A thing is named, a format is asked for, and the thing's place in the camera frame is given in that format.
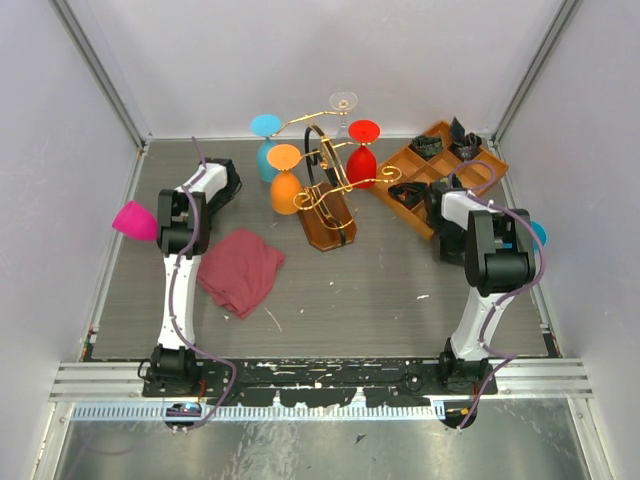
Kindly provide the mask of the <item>pink wine glass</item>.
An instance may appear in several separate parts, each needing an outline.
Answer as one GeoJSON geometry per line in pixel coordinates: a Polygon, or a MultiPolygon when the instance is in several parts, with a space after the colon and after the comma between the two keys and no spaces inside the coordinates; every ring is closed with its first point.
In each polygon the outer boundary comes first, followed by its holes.
{"type": "Polygon", "coordinates": [[[158,225],[156,218],[148,209],[131,200],[116,214],[111,227],[128,238],[154,242],[158,225]]]}

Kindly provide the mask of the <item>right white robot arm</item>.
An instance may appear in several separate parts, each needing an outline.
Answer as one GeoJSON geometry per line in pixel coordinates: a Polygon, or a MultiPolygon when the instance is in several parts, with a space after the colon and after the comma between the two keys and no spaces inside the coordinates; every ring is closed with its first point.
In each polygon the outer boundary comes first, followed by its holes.
{"type": "Polygon", "coordinates": [[[439,381],[447,387],[483,382],[504,311],[538,273],[539,238],[525,209],[507,209],[443,182],[429,184],[423,197],[440,259],[462,266],[470,287],[458,327],[439,355],[439,381]]]}

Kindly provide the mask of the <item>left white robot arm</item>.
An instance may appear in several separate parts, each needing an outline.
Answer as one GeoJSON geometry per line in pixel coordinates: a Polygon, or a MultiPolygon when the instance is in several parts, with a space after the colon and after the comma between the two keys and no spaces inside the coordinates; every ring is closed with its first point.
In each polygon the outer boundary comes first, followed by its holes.
{"type": "Polygon", "coordinates": [[[202,382],[193,322],[197,273],[209,247],[211,220],[241,189],[230,159],[206,158],[157,202],[156,243],[163,255],[163,318],[144,375],[145,393],[193,395],[202,382]]]}

